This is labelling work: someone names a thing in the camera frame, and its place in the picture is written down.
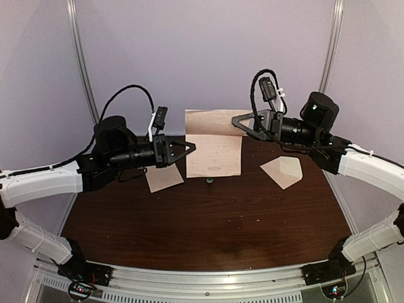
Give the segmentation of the lined letter sheet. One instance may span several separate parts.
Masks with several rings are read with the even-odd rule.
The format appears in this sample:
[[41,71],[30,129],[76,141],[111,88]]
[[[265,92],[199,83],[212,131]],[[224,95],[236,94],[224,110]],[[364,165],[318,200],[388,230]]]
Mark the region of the lined letter sheet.
[[229,177],[241,175],[243,130],[232,118],[250,110],[185,110],[186,141],[196,150],[186,157],[186,177]]

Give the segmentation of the beige envelope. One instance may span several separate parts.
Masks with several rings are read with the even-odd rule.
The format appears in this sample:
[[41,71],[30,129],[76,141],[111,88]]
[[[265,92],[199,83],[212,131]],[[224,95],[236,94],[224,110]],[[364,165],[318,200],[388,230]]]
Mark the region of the beige envelope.
[[264,163],[260,168],[283,190],[303,178],[302,167],[297,157],[280,156]]

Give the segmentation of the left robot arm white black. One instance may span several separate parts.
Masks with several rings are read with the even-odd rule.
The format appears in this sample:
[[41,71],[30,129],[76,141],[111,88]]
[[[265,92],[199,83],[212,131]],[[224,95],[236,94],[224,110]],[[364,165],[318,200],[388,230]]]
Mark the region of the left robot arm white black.
[[149,133],[146,142],[139,142],[123,116],[107,117],[93,131],[91,153],[66,163],[1,173],[1,238],[65,265],[77,280],[91,273],[78,243],[44,230],[19,213],[16,205],[58,194],[98,191],[125,170],[165,168],[196,150],[194,143],[178,142],[161,133]]

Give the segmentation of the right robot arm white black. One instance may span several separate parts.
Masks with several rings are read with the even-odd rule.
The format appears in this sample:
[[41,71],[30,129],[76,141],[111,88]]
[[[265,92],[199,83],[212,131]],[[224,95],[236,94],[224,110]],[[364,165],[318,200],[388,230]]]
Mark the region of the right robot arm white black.
[[[339,107],[328,96],[312,92],[298,119],[274,109],[235,116],[232,125],[248,136],[306,153],[321,169],[352,177],[403,199],[403,165],[367,151],[330,130]],[[341,240],[324,264],[328,278],[338,278],[348,264],[392,244],[403,243],[403,206],[365,231]]]

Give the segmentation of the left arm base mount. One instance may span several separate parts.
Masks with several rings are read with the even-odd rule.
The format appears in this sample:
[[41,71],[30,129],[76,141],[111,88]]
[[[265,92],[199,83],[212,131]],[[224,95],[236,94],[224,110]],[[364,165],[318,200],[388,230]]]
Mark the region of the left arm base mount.
[[70,283],[67,293],[74,302],[101,298],[103,290],[108,287],[112,278],[112,267],[86,262],[84,266],[61,265],[57,266],[57,274],[66,277]]

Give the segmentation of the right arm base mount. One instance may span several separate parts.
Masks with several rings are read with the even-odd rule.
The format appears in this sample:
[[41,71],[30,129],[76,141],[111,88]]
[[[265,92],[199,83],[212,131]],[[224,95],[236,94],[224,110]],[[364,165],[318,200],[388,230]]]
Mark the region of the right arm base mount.
[[347,277],[356,273],[352,264],[341,265],[337,261],[307,264],[301,268],[305,284],[319,285],[329,300],[343,299],[348,293]]

